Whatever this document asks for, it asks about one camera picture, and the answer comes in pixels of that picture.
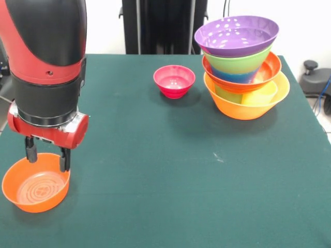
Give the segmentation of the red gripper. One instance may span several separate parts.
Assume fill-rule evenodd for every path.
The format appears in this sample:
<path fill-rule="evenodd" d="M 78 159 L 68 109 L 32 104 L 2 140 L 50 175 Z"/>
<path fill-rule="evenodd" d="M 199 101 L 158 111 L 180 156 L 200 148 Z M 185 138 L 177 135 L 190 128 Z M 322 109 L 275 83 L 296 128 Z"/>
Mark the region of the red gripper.
<path fill-rule="evenodd" d="M 30 163 L 37 161 L 37 148 L 34 138 L 51 141 L 54 145 L 61 147 L 59 167 L 61 172 L 70 171 L 71 150 L 77 148 L 85 137 L 88 129 L 89 116 L 80 112 L 76 113 L 73 120 L 59 127 L 38 127 L 26 123 L 18 115 L 16 103 L 12 103 L 7 114 L 9 127 L 25 138 L 26 158 Z"/>

